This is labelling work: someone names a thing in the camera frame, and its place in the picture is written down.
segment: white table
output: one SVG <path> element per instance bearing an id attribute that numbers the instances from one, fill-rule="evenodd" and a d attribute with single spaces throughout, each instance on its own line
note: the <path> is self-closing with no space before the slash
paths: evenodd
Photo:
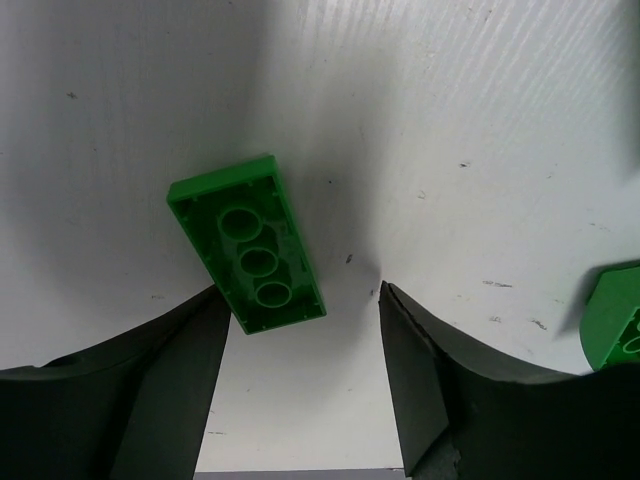
<path id="1" fill-rule="evenodd" d="M 209 285 L 169 184 L 269 151 L 330 314 L 233 324 L 200 471 L 401 466 L 381 279 L 586 371 L 584 277 L 640 257 L 638 34 L 631 0 L 2 0 L 0 368 Z"/>

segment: green lego brick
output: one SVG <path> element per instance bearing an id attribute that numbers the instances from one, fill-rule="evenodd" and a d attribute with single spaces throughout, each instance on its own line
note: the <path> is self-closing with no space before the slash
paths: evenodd
<path id="1" fill-rule="evenodd" d="M 580 341 L 594 370 L 640 361 L 640 267 L 600 275 L 580 321 Z"/>
<path id="2" fill-rule="evenodd" d="M 273 156 L 176 182 L 167 203 L 247 334 L 326 314 Z"/>

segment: tabletop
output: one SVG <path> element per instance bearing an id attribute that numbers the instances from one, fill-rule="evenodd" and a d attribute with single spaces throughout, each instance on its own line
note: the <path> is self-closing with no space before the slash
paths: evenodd
<path id="1" fill-rule="evenodd" d="M 199 471 L 401 466 L 381 280 L 582 373 L 594 272 L 640 257 L 632 0 L 0 1 L 0 368 L 211 283 L 171 182 L 276 155 L 327 317 L 232 322 Z"/>

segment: green plastic brick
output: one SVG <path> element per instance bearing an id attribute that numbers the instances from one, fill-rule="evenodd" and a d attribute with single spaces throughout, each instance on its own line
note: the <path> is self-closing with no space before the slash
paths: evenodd
<path id="1" fill-rule="evenodd" d="M 176 182 L 167 202 L 246 333 L 326 314 L 273 156 Z"/>
<path id="2" fill-rule="evenodd" d="M 600 275 L 580 321 L 580 341 L 594 370 L 640 361 L 640 267 Z"/>

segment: black plastic part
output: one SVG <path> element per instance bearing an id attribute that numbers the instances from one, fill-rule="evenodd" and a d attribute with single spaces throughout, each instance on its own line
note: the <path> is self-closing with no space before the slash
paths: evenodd
<path id="1" fill-rule="evenodd" d="M 637 477 L 640 364 L 583 377 L 538 367 L 442 322 L 387 283 L 380 319 L 407 476 Z"/>
<path id="2" fill-rule="evenodd" d="M 0 478 L 193 478 L 230 317 L 211 287 L 42 368 L 1 371 Z"/>

